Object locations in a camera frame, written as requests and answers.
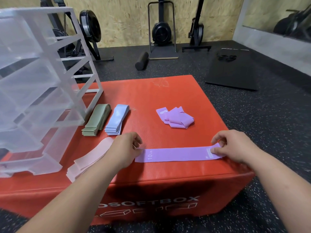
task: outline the purple resistance band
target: purple resistance band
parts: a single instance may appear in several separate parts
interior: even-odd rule
[[[135,162],[168,162],[168,161],[197,161],[219,159],[221,156],[211,153],[211,148],[220,147],[218,143],[212,146],[189,148],[144,149],[143,153],[135,158]]]

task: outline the plywood wall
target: plywood wall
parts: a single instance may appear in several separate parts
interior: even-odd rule
[[[287,9],[302,11],[310,4],[311,0],[251,0],[243,25],[272,33],[277,22],[292,13]]]
[[[102,40],[99,47],[136,46],[148,44],[147,5],[157,0],[65,0],[76,15],[90,9],[99,19]],[[198,0],[171,0],[175,5],[176,42],[187,43],[191,20],[195,16]],[[27,0],[34,6],[36,0]],[[26,6],[25,0],[5,0],[0,7]],[[204,0],[200,22],[204,24],[203,41],[231,40],[243,0]],[[173,30],[170,4],[165,4],[165,20]],[[150,26],[158,21],[158,6],[150,7]]]

